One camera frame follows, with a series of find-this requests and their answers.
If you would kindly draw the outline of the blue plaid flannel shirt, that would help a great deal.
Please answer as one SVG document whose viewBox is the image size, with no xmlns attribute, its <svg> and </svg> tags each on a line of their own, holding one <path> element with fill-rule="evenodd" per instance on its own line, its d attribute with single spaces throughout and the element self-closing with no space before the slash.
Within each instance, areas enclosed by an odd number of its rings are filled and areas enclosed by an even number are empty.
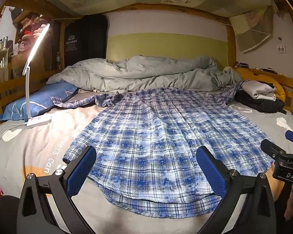
<svg viewBox="0 0 293 234">
<path fill-rule="evenodd" d="M 261 142 L 267 135 L 229 107 L 242 83 L 218 93 L 188 89 L 144 89 L 103 94 L 62 103 L 94 103 L 102 111 L 75 138 L 63 156 L 69 163 L 86 146 L 97 159 L 89 178 L 112 204 L 155 218 L 189 218 L 215 210 L 217 196 L 196 161 L 205 146 L 229 169 L 256 176 L 272 158 Z"/>
</svg>

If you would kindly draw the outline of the black folded garment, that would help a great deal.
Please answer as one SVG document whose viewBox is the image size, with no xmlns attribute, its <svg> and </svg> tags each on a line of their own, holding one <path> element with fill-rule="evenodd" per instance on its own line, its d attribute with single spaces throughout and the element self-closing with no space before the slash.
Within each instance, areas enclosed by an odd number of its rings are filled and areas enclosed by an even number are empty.
<svg viewBox="0 0 293 234">
<path fill-rule="evenodd" d="M 244 90 L 236 92 L 234 100 L 261 113 L 282 113 L 285 106 L 285 103 L 279 99 L 276 99 L 275 101 L 253 99 Z"/>
</svg>

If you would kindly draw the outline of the grey folded sweatshirt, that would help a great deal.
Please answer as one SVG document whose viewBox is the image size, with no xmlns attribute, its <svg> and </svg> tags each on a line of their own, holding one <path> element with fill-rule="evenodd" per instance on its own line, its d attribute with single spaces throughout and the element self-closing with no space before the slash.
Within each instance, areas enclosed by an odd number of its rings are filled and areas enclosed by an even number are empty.
<svg viewBox="0 0 293 234">
<path fill-rule="evenodd" d="M 249 80 L 246 81 L 242 86 L 243 91 L 245 91 L 251 98 L 256 100 L 276 100 L 274 85 L 270 86 L 266 83 L 261 83 L 259 81 Z"/>
</svg>

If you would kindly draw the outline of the grey printed bed sheet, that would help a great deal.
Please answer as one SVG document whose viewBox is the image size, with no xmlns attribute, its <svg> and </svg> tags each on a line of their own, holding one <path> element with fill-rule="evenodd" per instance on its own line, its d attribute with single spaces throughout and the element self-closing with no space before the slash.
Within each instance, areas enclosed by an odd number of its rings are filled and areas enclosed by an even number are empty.
<svg viewBox="0 0 293 234">
<path fill-rule="evenodd" d="M 293 143 L 285 138 L 293 130 L 290 113 L 259 113 L 239 103 L 231 108 L 258 125 L 274 142 L 289 153 Z M 28 173 L 38 176 L 65 168 L 63 155 L 101 108 L 53 109 L 47 125 L 27 128 L 21 121 L 0 125 L 0 188 L 4 194 L 19 197 Z M 73 202 L 87 223 L 97 233 L 195 233 L 208 216 L 168 219 L 151 218 L 131 213 L 108 202 L 90 179 L 83 184 Z"/>
</svg>

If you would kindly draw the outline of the blue pillow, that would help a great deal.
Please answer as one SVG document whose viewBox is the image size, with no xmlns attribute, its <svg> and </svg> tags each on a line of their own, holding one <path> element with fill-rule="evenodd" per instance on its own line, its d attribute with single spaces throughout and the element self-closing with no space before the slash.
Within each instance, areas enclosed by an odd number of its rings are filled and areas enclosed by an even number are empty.
<svg viewBox="0 0 293 234">
<path fill-rule="evenodd" d="M 49 112 L 55 107 L 51 97 L 57 97 L 62 102 L 70 99 L 78 88 L 68 82 L 61 81 L 55 84 L 46 85 L 39 91 L 29 96 L 29 107 L 32 117 Z M 28 121 L 26 98 L 22 97 L 9 103 L 4 113 L 0 114 L 0 121 Z"/>
</svg>

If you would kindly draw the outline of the grey rumpled duvet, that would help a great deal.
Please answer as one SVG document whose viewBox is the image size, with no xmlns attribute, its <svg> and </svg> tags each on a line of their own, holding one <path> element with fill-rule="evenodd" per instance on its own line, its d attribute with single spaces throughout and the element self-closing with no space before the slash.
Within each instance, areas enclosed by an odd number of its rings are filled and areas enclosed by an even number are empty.
<svg viewBox="0 0 293 234">
<path fill-rule="evenodd" d="M 210 57 L 171 59 L 168 57 L 134 56 L 118 62 L 93 58 L 67 66 L 52 75 L 47 84 L 68 82 L 83 90 L 108 92 L 139 91 L 150 88 L 184 88 L 217 91 L 241 81 L 236 70 L 220 70 Z"/>
</svg>

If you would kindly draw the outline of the checkered hanging cloth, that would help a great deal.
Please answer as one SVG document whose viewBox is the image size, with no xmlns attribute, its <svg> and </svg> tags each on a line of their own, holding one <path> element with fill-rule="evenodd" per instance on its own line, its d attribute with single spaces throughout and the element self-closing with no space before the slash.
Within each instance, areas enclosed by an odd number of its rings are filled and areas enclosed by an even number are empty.
<svg viewBox="0 0 293 234">
<path fill-rule="evenodd" d="M 248 11 L 229 17 L 240 52 L 251 52 L 268 39 L 274 32 L 274 15 L 278 13 L 276 6 L 269 5 L 263 9 Z"/>
</svg>

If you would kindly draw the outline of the black hanging garment bag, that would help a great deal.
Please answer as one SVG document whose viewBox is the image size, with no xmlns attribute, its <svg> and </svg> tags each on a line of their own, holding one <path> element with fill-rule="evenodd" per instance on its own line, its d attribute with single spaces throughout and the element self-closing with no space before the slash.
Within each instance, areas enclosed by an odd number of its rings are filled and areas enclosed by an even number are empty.
<svg viewBox="0 0 293 234">
<path fill-rule="evenodd" d="M 106 58 L 108 19 L 86 15 L 70 23 L 64 33 L 64 66 L 93 58 Z"/>
</svg>

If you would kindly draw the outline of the cluttered wooden shelf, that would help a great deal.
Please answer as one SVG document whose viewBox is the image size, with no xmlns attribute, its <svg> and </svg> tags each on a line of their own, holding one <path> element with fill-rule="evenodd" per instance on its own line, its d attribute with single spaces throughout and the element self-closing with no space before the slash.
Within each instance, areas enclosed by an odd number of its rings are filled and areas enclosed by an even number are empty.
<svg viewBox="0 0 293 234">
<path fill-rule="evenodd" d="M 32 72 L 61 69 L 61 23 L 25 9 L 3 8 L 0 14 L 0 82 L 22 76 L 40 30 L 47 24 L 50 28 L 29 65 Z"/>
</svg>

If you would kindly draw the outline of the white wall socket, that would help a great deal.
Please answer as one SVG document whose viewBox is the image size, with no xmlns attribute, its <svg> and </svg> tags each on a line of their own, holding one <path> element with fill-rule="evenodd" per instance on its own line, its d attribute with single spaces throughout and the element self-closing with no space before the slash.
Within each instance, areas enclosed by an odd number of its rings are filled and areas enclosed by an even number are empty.
<svg viewBox="0 0 293 234">
<path fill-rule="evenodd" d="M 278 37 L 277 51 L 279 53 L 286 53 L 286 47 L 285 47 L 285 45 L 283 43 L 283 39 L 281 37 Z"/>
</svg>

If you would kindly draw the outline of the wooden bunk bed frame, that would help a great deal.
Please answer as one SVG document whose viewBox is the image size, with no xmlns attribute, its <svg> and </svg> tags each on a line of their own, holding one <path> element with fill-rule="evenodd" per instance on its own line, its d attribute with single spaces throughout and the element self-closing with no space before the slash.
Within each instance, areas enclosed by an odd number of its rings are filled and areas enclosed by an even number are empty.
<svg viewBox="0 0 293 234">
<path fill-rule="evenodd" d="M 274 32 L 259 48 L 240 52 L 229 17 L 276 6 Z M 106 60 L 134 56 L 195 59 L 211 57 L 219 68 L 247 63 L 271 68 L 293 79 L 293 12 L 285 0 L 0 0 L 5 6 L 42 14 L 61 23 L 60 59 L 64 66 L 66 27 L 86 15 L 108 19 Z M 286 53 L 277 51 L 278 37 Z"/>
</svg>

